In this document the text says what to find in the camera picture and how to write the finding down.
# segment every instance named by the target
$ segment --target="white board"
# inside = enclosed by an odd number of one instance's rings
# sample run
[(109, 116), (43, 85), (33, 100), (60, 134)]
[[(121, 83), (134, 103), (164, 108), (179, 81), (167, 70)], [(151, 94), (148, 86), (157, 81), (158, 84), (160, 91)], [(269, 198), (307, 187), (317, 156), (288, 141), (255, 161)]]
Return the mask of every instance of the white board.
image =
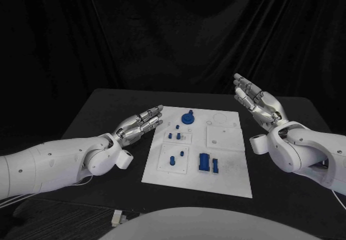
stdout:
[[(183, 124), (181, 115), (189, 110), (194, 122)], [(154, 130), (141, 182), (252, 198), (238, 112), (164, 106), (160, 119), (163, 124)], [(202, 153), (209, 154), (210, 171), (199, 170)], [(213, 159), (218, 159), (218, 173), (213, 173)]]

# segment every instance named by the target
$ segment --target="blue round part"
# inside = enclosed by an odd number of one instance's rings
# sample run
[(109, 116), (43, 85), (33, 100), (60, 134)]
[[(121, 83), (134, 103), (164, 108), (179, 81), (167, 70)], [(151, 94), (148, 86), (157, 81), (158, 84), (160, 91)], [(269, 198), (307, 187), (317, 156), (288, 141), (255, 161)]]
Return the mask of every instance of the blue round part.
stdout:
[(170, 164), (171, 166), (174, 166), (174, 165), (176, 165), (174, 156), (171, 156), (169, 160), (170, 160), (170, 161), (169, 161), (169, 164)]
[(194, 122), (194, 117), (190, 113), (186, 113), (183, 116), (181, 116), (181, 122), (184, 124), (192, 124)]

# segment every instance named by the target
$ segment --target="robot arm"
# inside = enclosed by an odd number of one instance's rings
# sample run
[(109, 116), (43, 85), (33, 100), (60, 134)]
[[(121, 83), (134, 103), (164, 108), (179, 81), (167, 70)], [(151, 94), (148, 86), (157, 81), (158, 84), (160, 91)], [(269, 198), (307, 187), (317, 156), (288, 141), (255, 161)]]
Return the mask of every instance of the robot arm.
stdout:
[(132, 155), (122, 149), (163, 121), (163, 106), (128, 117), (112, 134), (45, 142), (0, 156), (0, 200), (16, 195), (53, 191), (114, 167), (127, 169)]
[(346, 195), (346, 136), (316, 132), (288, 121), (274, 96), (238, 73), (233, 78), (235, 99), (268, 131), (249, 139), (254, 153), (268, 153), (282, 171), (305, 176)]

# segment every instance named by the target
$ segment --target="table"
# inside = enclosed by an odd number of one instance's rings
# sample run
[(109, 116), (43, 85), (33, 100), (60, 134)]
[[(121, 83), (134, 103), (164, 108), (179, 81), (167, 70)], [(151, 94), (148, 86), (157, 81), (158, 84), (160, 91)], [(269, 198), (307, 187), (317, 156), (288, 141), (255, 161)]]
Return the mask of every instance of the table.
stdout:
[[(329, 126), (308, 99), (278, 97), (291, 121), (311, 130), (330, 133)], [(134, 159), (127, 168), (117, 167), (82, 186), (40, 193), (37, 199), (102, 206), (137, 213), (176, 207), (205, 207), (242, 212), (280, 222), (318, 236), (344, 238), (346, 211), (333, 193), (308, 178), (287, 173), (269, 155), (252, 152), (249, 138), (265, 134), (233, 95), (96, 89), (70, 123), (62, 139), (88, 138), (111, 133), (132, 114), (157, 105), (233, 111), (239, 114), (245, 143), (252, 199), (183, 188), (141, 183), (154, 131), (125, 147)]]

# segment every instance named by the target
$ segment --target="black backdrop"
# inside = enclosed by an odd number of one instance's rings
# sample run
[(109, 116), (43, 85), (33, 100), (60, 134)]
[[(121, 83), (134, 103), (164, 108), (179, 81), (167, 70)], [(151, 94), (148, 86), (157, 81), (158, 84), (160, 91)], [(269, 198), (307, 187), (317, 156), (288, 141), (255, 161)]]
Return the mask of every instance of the black backdrop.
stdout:
[(232, 94), (236, 72), (307, 97), (346, 134), (343, 0), (27, 0), (0, 11), (1, 154), (60, 137), (94, 89)]

